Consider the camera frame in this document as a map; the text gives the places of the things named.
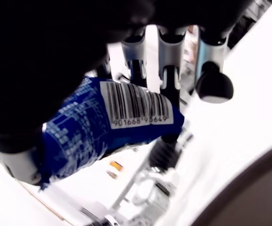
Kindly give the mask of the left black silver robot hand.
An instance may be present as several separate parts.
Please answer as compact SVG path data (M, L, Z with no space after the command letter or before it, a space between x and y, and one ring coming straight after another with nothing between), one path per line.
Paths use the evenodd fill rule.
M165 141L163 137L159 138L149 153L148 165L160 172L175 168L183 150L193 139L193 134L186 132L181 134L180 138L174 142Z

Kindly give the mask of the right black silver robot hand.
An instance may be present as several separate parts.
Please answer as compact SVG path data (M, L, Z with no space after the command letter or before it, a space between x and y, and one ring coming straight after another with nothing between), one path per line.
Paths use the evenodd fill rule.
M186 28L203 51L200 97L233 96L221 73L249 0L0 0L0 163L46 188L127 145L179 137Z

